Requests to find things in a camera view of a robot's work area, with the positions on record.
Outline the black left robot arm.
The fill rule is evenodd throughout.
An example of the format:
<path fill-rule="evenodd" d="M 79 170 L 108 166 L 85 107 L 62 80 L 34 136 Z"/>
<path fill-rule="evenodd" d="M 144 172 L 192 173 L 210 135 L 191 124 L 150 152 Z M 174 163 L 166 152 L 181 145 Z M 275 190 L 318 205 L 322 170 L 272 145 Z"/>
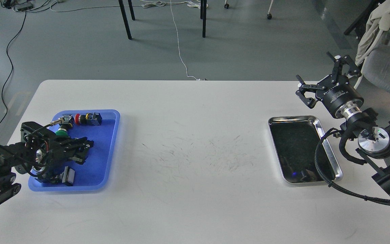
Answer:
<path fill-rule="evenodd" d="M 64 164 L 69 161 L 84 164 L 93 141 L 63 135 L 62 130 L 70 127 L 72 123 L 65 123 L 58 132 L 53 132 L 49 125 L 24 122 L 20 142 L 0 145 L 0 204 L 20 191 L 21 184 L 15 183 L 17 173 L 28 173 L 40 183 L 74 184 L 75 170 Z"/>

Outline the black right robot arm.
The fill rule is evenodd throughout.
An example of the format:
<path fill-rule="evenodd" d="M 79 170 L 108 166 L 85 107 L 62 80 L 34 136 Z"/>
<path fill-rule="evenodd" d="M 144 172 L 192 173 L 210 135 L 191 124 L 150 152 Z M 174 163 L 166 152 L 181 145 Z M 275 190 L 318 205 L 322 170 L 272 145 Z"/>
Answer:
<path fill-rule="evenodd" d="M 296 95 L 307 107 L 314 108 L 320 101 L 333 118 L 345 119 L 340 130 L 329 129 L 316 145 L 316 170 L 329 187 L 365 201 L 390 206 L 390 199 L 364 196 L 339 186 L 328 179 L 319 166 L 318 154 L 322 143 L 330 135 L 339 136 L 342 156 L 358 165 L 370 165 L 376 171 L 373 180 L 390 196 L 390 121 L 387 127 L 379 127 L 376 124 L 378 114 L 373 108 L 361 110 L 364 99 L 349 81 L 350 76 L 362 77 L 354 60 L 349 55 L 334 57 L 327 54 L 334 62 L 332 73 L 317 84 L 306 84 L 297 75 L 299 86 Z"/>

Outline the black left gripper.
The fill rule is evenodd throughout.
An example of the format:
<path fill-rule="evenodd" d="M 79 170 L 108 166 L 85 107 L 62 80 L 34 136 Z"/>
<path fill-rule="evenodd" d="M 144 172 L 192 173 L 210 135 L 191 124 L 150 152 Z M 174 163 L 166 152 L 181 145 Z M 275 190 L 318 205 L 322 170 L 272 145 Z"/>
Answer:
<path fill-rule="evenodd" d="M 60 175 L 68 162 L 83 165 L 88 158 L 88 152 L 74 152 L 72 155 L 72 150 L 84 151 L 94 145 L 94 141 L 88 137 L 57 138 L 48 142 L 48 149 L 37 151 L 36 161 L 42 167 L 34 167 L 35 179 L 61 179 Z"/>

